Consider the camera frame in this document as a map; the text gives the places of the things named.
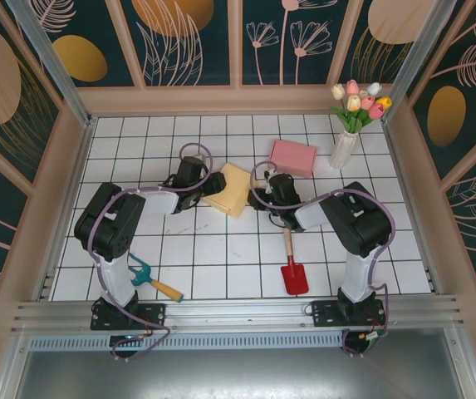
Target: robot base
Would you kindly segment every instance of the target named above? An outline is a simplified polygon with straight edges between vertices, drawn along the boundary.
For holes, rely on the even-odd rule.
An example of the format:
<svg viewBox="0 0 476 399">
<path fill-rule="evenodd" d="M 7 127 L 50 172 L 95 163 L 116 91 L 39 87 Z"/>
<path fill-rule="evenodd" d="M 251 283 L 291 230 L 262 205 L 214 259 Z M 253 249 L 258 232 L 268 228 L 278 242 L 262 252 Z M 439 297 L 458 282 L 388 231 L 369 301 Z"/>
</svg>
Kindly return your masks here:
<svg viewBox="0 0 476 399">
<path fill-rule="evenodd" d="M 375 298 L 376 293 L 358 303 L 352 303 L 339 288 L 337 300 L 312 302 L 315 327 L 363 327 L 372 326 L 375 319 L 385 323 L 384 304 Z"/>
<path fill-rule="evenodd" d="M 160 326 L 164 325 L 165 304 L 163 303 L 138 303 L 138 293 L 127 303 L 125 310 L 138 318 L 147 320 Z M 145 326 L 121 313 L 114 305 L 105 299 L 97 299 L 91 307 L 92 331 L 134 331 L 145 330 Z"/>
</svg>

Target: red shovel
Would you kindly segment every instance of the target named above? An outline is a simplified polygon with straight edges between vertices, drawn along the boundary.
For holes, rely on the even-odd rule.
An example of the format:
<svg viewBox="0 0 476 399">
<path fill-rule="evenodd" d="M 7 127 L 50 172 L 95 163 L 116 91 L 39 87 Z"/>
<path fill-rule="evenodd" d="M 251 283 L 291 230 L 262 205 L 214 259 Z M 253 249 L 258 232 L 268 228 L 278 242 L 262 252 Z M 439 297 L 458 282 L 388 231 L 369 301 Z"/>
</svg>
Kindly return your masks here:
<svg viewBox="0 0 476 399">
<path fill-rule="evenodd" d="M 293 260 L 293 245 L 291 241 L 291 230 L 284 229 L 284 239 L 286 241 L 287 266 L 282 266 L 282 276 L 286 284 L 286 291 L 289 295 L 300 295 L 307 293 L 306 272 L 303 264 L 295 264 Z"/>
</svg>

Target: pink tulip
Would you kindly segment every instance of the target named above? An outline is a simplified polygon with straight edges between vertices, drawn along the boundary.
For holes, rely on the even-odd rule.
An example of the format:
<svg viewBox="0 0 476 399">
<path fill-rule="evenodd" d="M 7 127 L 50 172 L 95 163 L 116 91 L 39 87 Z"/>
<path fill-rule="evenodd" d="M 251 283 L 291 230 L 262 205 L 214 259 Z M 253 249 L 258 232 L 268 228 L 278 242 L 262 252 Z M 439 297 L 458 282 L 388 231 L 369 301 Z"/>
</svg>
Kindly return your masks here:
<svg viewBox="0 0 476 399">
<path fill-rule="evenodd" d="M 381 104 L 374 104 L 369 108 L 369 117 L 371 119 L 380 119 L 384 115 L 384 106 Z"/>
<path fill-rule="evenodd" d="M 363 100 L 361 100 L 361 109 L 362 110 L 369 110 L 372 105 L 374 104 L 374 97 L 367 96 Z"/>
<path fill-rule="evenodd" d="M 360 94 L 360 88 L 354 79 L 346 83 L 346 94 L 349 96 L 358 96 Z"/>
</svg>

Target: wooden handle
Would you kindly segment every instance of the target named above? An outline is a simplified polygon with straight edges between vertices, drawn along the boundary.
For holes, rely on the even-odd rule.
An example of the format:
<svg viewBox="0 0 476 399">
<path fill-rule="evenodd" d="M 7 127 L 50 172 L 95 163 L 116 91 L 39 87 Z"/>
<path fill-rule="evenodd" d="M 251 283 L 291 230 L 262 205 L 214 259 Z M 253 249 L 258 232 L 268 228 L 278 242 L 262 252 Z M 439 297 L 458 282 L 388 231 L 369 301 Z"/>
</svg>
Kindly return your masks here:
<svg viewBox="0 0 476 399">
<path fill-rule="evenodd" d="M 184 295 L 182 293 L 180 293 L 174 288 L 171 288 L 169 285 L 161 283 L 160 281 L 153 280 L 151 281 L 151 285 L 158 289 L 162 294 L 167 295 L 168 297 L 173 299 L 175 302 L 182 302 L 182 299 L 184 298 Z"/>
<path fill-rule="evenodd" d="M 284 229 L 284 239 L 286 241 L 287 256 L 293 256 L 293 243 L 291 241 L 290 229 Z"/>
</svg>

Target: white vase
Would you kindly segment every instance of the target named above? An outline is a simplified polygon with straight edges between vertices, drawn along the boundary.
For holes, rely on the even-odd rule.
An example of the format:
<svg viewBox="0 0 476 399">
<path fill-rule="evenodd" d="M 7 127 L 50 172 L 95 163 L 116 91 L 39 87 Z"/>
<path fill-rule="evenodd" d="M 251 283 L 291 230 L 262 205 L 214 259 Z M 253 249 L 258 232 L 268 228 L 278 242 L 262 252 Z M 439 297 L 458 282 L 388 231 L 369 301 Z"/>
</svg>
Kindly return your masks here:
<svg viewBox="0 0 476 399">
<path fill-rule="evenodd" d="M 334 169 L 340 169 L 346 165 L 351 158 L 352 149 L 356 145 L 359 133 L 349 133 L 343 131 L 337 139 L 336 148 L 330 157 L 330 166 Z"/>
</svg>

